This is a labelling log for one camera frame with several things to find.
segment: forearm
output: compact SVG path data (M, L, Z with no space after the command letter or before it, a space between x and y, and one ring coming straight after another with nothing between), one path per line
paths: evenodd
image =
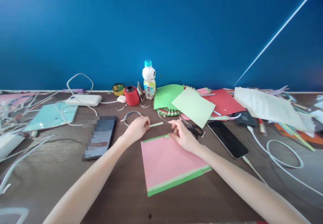
M44 223L80 223L107 181L113 167L127 149L121 136L66 192Z
M298 210L273 189L207 147L200 145L196 155L206 161L268 223L309 223Z

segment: scissors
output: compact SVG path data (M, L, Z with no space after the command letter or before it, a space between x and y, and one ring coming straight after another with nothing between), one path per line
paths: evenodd
M203 130L197 125L191 125L186 120L184 120L181 116L179 116L182 121L187 125L188 130L192 133L195 139L198 139L199 136L203 135Z

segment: yellow tape roll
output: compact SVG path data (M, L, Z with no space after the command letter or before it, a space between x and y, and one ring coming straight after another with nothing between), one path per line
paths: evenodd
M121 83L113 85L112 90L116 96L124 95L124 86Z

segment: hand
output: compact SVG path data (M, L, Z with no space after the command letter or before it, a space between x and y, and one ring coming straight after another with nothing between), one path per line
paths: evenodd
M186 151L196 154L197 149L201 144L195 139L192 133L183 125L181 120L171 120L168 123L172 124L174 133L169 135Z
M146 131L150 129L150 120L148 116L137 117L129 126L128 129L123 134L126 142L129 145L133 144L135 141L139 140Z

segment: black phone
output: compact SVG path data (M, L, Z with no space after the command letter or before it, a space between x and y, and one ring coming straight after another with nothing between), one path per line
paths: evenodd
M105 154L111 145L116 122L116 116L100 116L100 119L94 124L94 130L89 137L88 144L83 150L83 162L89 159L97 159Z
M209 128L235 159L242 158L249 153L248 149L233 135L233 133L220 121L211 121Z

